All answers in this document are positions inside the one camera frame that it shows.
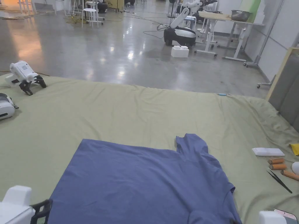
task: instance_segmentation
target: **gray upholstered headboard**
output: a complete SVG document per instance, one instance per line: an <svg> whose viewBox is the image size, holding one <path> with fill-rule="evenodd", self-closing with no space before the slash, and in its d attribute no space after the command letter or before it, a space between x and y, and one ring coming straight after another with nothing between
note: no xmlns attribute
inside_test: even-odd
<svg viewBox="0 0 299 224"><path fill-rule="evenodd" d="M299 51L291 48L288 53L267 97L299 132Z"/></svg>

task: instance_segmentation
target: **wooden frame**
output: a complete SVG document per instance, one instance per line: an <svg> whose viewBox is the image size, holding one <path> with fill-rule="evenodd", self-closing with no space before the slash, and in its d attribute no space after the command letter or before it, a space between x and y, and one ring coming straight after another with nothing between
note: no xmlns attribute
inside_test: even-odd
<svg viewBox="0 0 299 224"><path fill-rule="evenodd" d="M284 67L286 65L286 62L288 61L290 55L293 54L293 53L299 54L299 48L298 47L290 47L288 49L288 51L286 53L286 56L284 57L283 62L282 62L281 66L280 66L280 68L279 68L279 70L278 70L278 72L276 74L276 77L275 77L275 79L273 81L273 84L271 85L271 88L270 88L270 90L269 90L269 92L268 92L268 94L266 96L266 100L267 101L269 101L269 99L270 99L270 97L272 95L272 92L275 89L275 86L276 86L276 84L277 84L277 82L278 82L278 80L280 78L280 75L281 75L281 73L282 73L282 71L283 71L283 69L284 69Z"/></svg>

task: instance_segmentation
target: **gray concrete floor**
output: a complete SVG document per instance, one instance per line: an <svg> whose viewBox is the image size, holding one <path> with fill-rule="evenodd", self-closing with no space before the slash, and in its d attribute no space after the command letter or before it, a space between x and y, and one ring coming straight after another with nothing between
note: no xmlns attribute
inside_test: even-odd
<svg viewBox="0 0 299 224"><path fill-rule="evenodd" d="M135 7L126 10L169 23L165 14L168 3L138 0ZM197 45L188 58L173 58L171 47L159 39L163 32L148 32L159 38L143 33L156 30L157 23L127 12L108 11L105 18L103 26L94 24L93 29L88 24L81 28L81 21L66 23L62 12L57 16L47 13L28 19L1 19L0 70L9 70L10 63L24 60L36 72L74 79L260 98L269 89L257 89L257 83L264 82L257 69L222 59L224 49L215 47L218 57L214 59L212 55L194 55L194 49L204 48ZM216 40L225 44L227 38Z"/></svg>

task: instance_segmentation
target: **orange cylinder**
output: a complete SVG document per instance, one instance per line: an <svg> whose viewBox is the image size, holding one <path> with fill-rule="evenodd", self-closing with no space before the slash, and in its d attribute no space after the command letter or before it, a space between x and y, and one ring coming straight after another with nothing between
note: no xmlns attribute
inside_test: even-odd
<svg viewBox="0 0 299 224"><path fill-rule="evenodd" d="M272 164L272 165L269 165L269 168L272 170L285 170L286 164Z"/></svg>
<svg viewBox="0 0 299 224"><path fill-rule="evenodd" d="M269 164L277 164L277 163L283 163L284 162L284 158L278 158L278 159L270 159L268 160Z"/></svg>
<svg viewBox="0 0 299 224"><path fill-rule="evenodd" d="M286 171L286 170L282 170L280 173L282 175L286 176L286 177L289 177L289 178L292 178L292 179L294 179L296 181L299 181L299 175L296 175L296 174L294 174L292 172L289 172L289 171Z"/></svg>

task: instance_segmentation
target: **bed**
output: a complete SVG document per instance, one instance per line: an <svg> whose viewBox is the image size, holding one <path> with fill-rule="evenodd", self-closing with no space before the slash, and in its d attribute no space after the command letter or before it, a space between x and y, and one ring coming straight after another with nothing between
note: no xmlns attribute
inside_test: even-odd
<svg viewBox="0 0 299 224"><path fill-rule="evenodd" d="M269 102L243 96L172 91L44 77L48 87L27 96L5 86L20 109L0 121L0 197L14 185L30 186L32 203L49 198L83 138L175 150L175 137L194 133L206 141L229 181L243 223L260 210L299 218L299 184L279 174L290 194L266 172L255 147L280 148L290 165L299 161L289 143L299 134Z"/></svg>

